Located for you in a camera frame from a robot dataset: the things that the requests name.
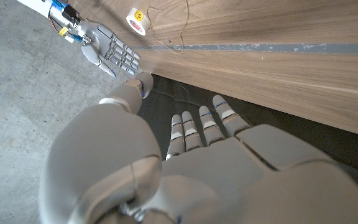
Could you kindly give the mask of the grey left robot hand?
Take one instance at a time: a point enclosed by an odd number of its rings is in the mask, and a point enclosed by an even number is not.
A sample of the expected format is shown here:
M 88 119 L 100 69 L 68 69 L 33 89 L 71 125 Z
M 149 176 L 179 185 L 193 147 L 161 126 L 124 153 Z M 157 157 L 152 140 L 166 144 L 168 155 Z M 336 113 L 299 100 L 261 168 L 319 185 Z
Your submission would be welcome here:
M 172 118 L 167 157 L 138 115 L 142 72 L 78 114 L 42 169 L 42 223 L 358 223 L 358 184 L 331 157 L 219 95 Z

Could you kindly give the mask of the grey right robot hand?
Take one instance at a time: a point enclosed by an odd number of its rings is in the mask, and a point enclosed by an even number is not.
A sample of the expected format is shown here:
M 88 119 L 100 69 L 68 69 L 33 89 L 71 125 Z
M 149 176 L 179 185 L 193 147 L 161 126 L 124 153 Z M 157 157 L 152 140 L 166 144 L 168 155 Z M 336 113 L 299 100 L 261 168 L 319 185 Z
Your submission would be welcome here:
M 116 78 L 115 71 L 104 60 L 135 75 L 140 55 L 125 44 L 105 25 L 85 19 L 80 23 L 78 35 L 82 38 L 83 55 L 108 75 Z

